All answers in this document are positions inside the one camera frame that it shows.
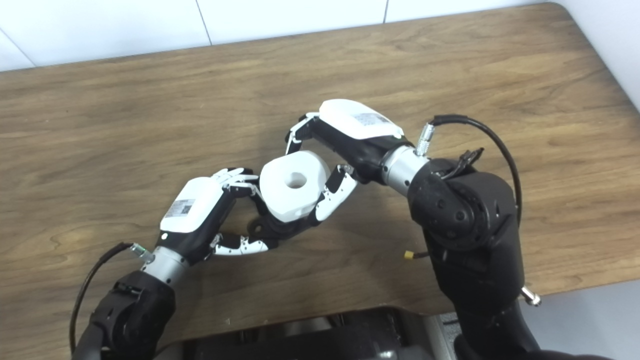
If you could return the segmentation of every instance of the screw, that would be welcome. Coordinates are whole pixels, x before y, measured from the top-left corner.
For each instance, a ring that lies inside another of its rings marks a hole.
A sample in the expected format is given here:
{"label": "screw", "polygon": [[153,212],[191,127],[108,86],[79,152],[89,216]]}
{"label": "screw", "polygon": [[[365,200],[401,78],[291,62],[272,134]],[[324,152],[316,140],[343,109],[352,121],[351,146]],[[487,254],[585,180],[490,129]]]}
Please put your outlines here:
{"label": "screw", "polygon": [[522,294],[526,303],[531,306],[540,306],[540,304],[542,303],[542,299],[540,298],[540,296],[535,292],[529,290],[529,288],[526,286],[522,286],[520,294]]}

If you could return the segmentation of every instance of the black cable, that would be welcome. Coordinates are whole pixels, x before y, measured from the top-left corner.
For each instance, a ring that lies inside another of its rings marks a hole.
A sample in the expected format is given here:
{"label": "black cable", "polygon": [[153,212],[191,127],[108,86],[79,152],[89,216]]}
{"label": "black cable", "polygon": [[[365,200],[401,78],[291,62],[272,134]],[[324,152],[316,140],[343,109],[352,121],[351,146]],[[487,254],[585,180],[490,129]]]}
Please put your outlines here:
{"label": "black cable", "polygon": [[518,226],[520,225],[520,220],[522,219],[522,185],[520,184],[520,175],[518,174],[518,169],[516,168],[516,162],[513,160],[511,153],[507,149],[504,142],[500,139],[500,137],[493,132],[487,125],[484,125],[478,120],[474,120],[470,117],[466,117],[464,115],[436,115],[433,120],[430,122],[433,126],[439,126],[443,124],[464,124],[471,125],[476,129],[482,131],[487,136],[493,140],[496,144],[502,156],[507,161],[509,165],[509,170],[511,171],[511,177],[513,178],[513,187],[515,191],[516,198],[516,207],[518,208]]}
{"label": "black cable", "polygon": [[76,320],[78,317],[78,312],[80,312],[80,305],[82,304],[82,300],[84,298],[84,293],[86,293],[87,288],[89,288],[89,284],[93,279],[95,273],[98,272],[100,266],[109,261],[113,256],[122,252],[123,250],[127,250],[131,247],[131,243],[119,243],[113,248],[109,249],[98,259],[98,262],[93,266],[93,268],[87,274],[86,279],[84,280],[82,286],[80,287],[80,292],[76,297],[76,303],[74,304],[74,309],[71,311],[71,322],[69,323],[69,347],[71,348],[71,354],[76,351]]}

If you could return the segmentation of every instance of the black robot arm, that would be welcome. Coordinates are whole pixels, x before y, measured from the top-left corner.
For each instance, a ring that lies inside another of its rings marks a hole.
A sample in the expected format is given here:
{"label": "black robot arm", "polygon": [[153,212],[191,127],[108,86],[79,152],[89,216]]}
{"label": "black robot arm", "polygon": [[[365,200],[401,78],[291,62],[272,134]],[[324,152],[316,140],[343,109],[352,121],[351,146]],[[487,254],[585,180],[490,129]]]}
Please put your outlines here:
{"label": "black robot arm", "polygon": [[453,302],[463,337],[456,351],[509,359],[539,350],[517,298],[524,286],[513,192],[501,178],[433,159],[413,178],[407,200],[424,232],[440,289]]}

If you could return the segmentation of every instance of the white robotic hand cover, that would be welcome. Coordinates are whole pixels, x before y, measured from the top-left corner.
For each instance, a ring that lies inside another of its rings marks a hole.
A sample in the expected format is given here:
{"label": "white robotic hand cover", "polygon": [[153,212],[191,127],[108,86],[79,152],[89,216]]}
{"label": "white robotic hand cover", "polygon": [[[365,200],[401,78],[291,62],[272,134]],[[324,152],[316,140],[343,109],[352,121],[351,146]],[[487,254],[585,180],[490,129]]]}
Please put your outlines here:
{"label": "white robotic hand cover", "polygon": [[325,123],[354,139],[404,136],[403,130],[384,115],[353,100],[327,100],[320,106],[319,117]]}
{"label": "white robotic hand cover", "polygon": [[189,180],[160,221],[160,230],[191,233],[198,229],[220,200],[224,186],[258,178],[242,174],[243,171],[243,168],[224,168],[211,177]]}

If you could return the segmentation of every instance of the cable connector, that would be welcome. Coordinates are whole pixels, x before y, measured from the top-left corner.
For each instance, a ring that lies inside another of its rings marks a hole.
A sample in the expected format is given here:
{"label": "cable connector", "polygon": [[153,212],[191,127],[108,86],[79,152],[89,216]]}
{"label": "cable connector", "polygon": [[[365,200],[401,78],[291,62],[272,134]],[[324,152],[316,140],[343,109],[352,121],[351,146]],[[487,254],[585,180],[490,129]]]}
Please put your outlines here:
{"label": "cable connector", "polygon": [[423,128],[420,137],[418,138],[418,144],[415,146],[413,153],[416,156],[426,156],[427,150],[429,150],[429,144],[435,131],[435,126],[428,122]]}
{"label": "cable connector", "polygon": [[404,258],[407,260],[413,260],[413,259],[420,259],[420,258],[426,258],[427,256],[429,256],[429,252],[425,251],[425,252],[413,252],[413,251],[405,251],[404,252]]}
{"label": "cable connector", "polygon": [[156,259],[156,256],[149,252],[147,249],[142,247],[139,243],[133,243],[129,247],[129,250],[137,257],[144,261],[145,264],[151,264]]}

